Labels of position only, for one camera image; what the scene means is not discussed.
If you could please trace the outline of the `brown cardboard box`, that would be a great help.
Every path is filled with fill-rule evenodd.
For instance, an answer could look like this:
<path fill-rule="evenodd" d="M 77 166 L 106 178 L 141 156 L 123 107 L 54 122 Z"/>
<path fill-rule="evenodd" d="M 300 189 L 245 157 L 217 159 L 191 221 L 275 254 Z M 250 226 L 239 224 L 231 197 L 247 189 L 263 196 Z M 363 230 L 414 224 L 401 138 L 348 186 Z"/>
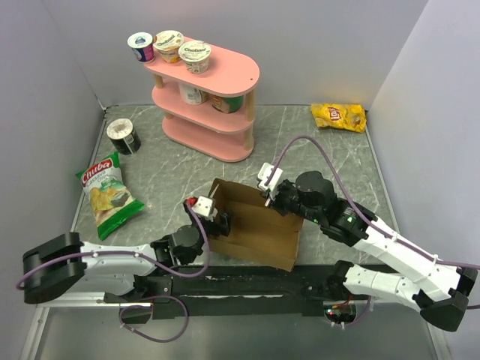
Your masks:
<path fill-rule="evenodd" d="M 244 184 L 216 178 L 211 190 L 217 210 L 231 215 L 229 235 L 213 238 L 211 250 L 291 272 L 304 220 L 294 214 L 282 216 L 265 207 L 260 191 Z"/>

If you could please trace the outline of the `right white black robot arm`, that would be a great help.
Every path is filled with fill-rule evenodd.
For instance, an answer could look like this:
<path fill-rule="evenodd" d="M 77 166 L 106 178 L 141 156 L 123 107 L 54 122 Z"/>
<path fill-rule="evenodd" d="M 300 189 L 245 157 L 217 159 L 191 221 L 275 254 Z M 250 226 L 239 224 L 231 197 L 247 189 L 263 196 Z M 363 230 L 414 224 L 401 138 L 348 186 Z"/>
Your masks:
<path fill-rule="evenodd" d="M 283 216 L 297 215 L 315 223 L 330 239 L 369 254 L 392 270 L 374 271 L 339 260 L 315 289 L 321 299 L 353 295 L 383 299 L 413 309 L 438 329 L 458 330 L 476 282 L 476 269 L 446 265 L 423 251 L 372 211 L 340 198 L 318 171 L 303 172 L 289 181 L 282 169 L 264 163 L 257 179 L 266 206 Z"/>

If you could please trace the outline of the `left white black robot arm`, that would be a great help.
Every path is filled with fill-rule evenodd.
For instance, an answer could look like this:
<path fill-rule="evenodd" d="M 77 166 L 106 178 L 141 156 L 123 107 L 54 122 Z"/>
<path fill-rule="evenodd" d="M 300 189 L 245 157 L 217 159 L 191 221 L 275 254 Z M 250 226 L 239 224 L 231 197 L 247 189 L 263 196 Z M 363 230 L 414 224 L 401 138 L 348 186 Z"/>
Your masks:
<path fill-rule="evenodd" d="M 81 241 L 77 232 L 67 232 L 22 256 L 23 276 L 16 288 L 30 305 L 51 302 L 67 293 L 110 293 L 138 302 L 152 290 L 148 277 L 166 274 L 189 278 L 179 266 L 191 264 L 209 253 L 209 239 L 228 236 L 231 214 L 216 211 L 205 217 L 188 214 L 191 223 L 149 244 L 116 247 Z"/>

